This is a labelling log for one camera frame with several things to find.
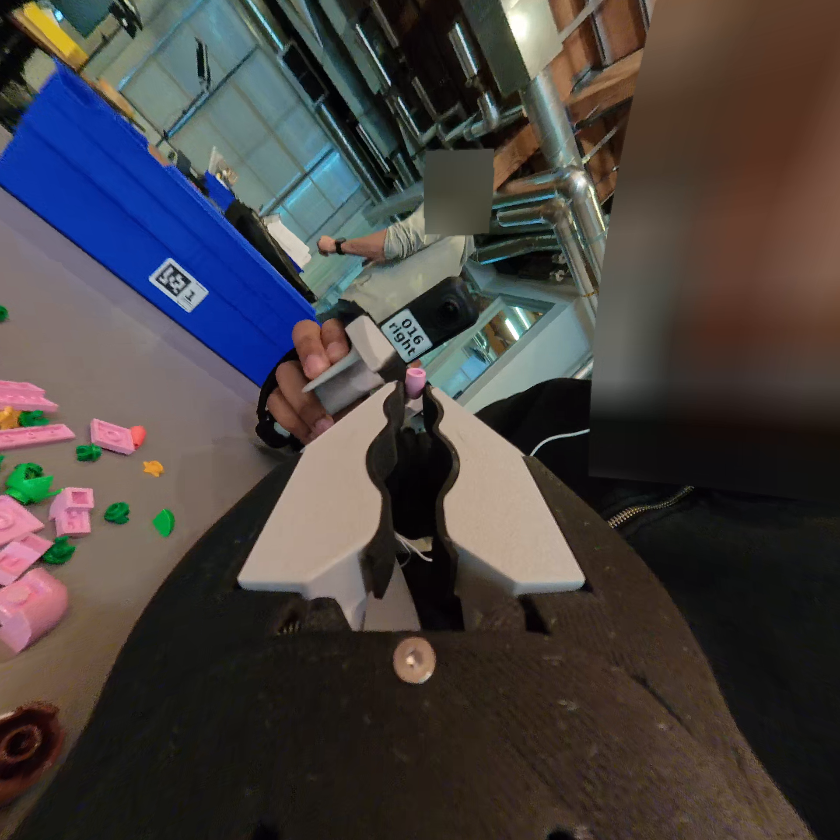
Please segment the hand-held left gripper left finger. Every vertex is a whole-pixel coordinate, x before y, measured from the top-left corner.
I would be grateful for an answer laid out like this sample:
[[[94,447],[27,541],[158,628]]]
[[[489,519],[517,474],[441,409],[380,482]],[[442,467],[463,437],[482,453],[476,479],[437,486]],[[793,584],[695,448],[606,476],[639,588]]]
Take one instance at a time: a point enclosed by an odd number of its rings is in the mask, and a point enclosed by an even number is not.
[[[403,549],[386,481],[404,410],[404,385],[384,385],[302,451],[238,573],[243,590],[330,599],[364,629]]]

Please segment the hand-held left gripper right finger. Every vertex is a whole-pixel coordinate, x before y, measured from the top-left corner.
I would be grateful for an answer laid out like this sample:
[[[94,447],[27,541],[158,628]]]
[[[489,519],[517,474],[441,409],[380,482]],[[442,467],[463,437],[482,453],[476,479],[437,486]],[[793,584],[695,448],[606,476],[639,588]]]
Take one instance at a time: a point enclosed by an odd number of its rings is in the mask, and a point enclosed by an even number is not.
[[[474,584],[515,600],[579,591],[585,575],[527,456],[431,385],[423,420],[442,480],[423,603],[454,606]]]

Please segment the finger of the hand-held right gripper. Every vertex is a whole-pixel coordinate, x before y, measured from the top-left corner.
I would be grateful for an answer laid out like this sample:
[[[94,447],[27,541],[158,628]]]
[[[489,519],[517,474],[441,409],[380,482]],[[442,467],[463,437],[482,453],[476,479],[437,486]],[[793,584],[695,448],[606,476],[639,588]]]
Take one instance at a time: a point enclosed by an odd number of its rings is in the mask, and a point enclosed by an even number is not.
[[[401,357],[370,317],[357,317],[346,326],[352,352],[359,357],[353,375],[401,375]]]
[[[306,385],[302,393],[312,394],[327,414],[336,416],[382,387],[383,366],[382,360],[346,358]]]

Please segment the person's right hand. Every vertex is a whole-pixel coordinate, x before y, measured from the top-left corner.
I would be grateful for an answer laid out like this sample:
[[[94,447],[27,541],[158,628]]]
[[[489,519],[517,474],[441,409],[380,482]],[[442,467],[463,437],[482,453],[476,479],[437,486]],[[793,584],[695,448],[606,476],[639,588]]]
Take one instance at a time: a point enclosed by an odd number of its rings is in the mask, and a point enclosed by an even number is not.
[[[335,318],[323,323],[301,321],[292,330],[293,350],[280,362],[267,397],[273,422],[300,444],[307,445],[334,424],[312,394],[302,389],[350,353],[343,323]]]

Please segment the black office chair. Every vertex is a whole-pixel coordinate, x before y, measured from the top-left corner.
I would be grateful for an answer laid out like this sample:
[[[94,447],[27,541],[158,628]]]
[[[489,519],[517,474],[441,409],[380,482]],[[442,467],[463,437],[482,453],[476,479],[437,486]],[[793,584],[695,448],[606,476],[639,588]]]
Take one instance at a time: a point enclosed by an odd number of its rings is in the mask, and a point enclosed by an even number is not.
[[[234,198],[224,211],[224,215],[227,221],[291,287],[310,304],[314,305],[317,302],[315,294],[300,279],[297,264],[269,234],[267,226],[252,208]]]

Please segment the person's black jacket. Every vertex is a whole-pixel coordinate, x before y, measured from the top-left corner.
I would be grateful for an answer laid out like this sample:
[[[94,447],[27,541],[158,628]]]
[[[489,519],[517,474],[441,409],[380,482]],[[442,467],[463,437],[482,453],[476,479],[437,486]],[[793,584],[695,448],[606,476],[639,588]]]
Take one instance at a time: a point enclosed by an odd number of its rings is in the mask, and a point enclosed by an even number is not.
[[[591,477],[590,400],[590,381],[558,379],[476,416],[640,555],[763,767],[816,838],[838,838],[838,501]]]

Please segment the silver ventilation pipes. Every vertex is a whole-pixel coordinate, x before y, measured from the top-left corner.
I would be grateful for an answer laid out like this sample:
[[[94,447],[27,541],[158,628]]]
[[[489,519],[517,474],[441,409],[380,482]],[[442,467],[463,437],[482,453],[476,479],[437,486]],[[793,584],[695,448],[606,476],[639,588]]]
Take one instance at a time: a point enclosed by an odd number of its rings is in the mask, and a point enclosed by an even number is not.
[[[355,42],[413,164],[491,148],[496,209],[564,199],[593,280],[655,2],[362,2]]]

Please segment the pink square plate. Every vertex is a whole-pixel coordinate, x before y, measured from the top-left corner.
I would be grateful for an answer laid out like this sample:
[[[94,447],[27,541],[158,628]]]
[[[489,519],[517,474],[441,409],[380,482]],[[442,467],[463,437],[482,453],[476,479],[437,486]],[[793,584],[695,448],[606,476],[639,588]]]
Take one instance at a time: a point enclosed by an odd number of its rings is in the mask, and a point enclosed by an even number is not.
[[[131,455],[137,448],[131,429],[98,418],[90,421],[89,436],[92,445],[120,455]]]

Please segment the pile of toy bricks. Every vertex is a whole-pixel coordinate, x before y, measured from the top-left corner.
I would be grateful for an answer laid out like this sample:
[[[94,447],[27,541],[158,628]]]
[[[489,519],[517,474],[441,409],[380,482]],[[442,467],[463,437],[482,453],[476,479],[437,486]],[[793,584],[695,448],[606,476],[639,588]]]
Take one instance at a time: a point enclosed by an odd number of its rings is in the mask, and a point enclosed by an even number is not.
[[[2,816],[40,791],[81,729],[151,596],[152,572],[187,531],[176,463],[96,370],[84,328],[44,302],[2,294]],[[120,455],[90,442],[92,418],[145,427]],[[161,477],[143,472],[157,460]]]

